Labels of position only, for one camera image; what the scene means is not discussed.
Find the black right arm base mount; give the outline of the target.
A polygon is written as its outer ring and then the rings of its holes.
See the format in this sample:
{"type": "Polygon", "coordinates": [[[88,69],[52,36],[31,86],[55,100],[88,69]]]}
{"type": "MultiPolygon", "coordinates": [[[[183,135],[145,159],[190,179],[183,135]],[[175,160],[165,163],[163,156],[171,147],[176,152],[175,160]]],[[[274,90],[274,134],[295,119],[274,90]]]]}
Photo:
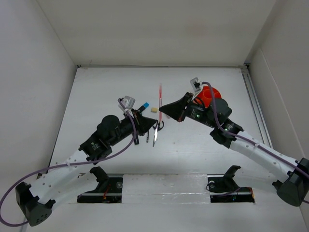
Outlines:
{"type": "Polygon", "coordinates": [[[251,187],[239,187],[234,181],[241,167],[232,165],[224,174],[208,174],[205,189],[210,193],[211,203],[255,203],[251,187]]]}

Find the red gel pen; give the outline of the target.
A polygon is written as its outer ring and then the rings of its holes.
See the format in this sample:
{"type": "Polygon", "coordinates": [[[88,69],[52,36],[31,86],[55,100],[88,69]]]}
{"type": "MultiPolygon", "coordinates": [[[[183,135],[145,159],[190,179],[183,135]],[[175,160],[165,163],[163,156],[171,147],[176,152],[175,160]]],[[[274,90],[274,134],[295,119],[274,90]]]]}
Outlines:
{"type": "MultiPolygon", "coordinates": [[[[162,83],[159,84],[159,108],[162,106],[162,83]]],[[[159,111],[159,125],[162,126],[162,112],[159,111]]]]}

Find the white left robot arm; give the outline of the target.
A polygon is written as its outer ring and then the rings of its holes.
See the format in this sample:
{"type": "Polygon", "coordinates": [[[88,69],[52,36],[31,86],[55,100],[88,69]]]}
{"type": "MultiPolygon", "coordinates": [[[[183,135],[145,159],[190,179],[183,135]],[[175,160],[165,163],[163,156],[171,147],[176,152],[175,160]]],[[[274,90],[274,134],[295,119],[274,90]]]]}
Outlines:
{"type": "Polygon", "coordinates": [[[98,163],[111,157],[112,146],[137,134],[143,136],[157,120],[138,110],[126,111],[124,119],[105,116],[96,131],[62,164],[27,184],[15,187],[16,201],[32,227],[44,222],[63,202],[88,191],[108,192],[110,178],[98,163]]]}

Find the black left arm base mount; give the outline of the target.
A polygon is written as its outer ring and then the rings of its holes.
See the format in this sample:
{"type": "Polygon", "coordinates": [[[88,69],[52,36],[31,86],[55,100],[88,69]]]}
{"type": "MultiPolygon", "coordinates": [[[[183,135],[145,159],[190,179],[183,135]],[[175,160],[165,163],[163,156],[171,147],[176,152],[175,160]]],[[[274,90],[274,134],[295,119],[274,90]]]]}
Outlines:
{"type": "Polygon", "coordinates": [[[108,175],[101,167],[94,167],[90,173],[96,177],[96,188],[80,194],[77,203],[121,203],[123,174],[108,175]]]}

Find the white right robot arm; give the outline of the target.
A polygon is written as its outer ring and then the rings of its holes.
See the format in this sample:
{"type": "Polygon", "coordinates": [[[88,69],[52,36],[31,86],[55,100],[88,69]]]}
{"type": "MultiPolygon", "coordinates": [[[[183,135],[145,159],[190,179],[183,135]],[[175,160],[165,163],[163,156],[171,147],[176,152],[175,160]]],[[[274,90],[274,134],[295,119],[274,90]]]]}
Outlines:
{"type": "Polygon", "coordinates": [[[190,118],[211,127],[214,141],[243,154],[276,177],[272,186],[284,202],[298,207],[305,201],[309,192],[308,159],[296,160],[254,139],[228,118],[232,109],[224,99],[215,98],[204,107],[194,103],[193,94],[187,92],[180,100],[159,107],[159,111],[178,122],[190,118]]]}

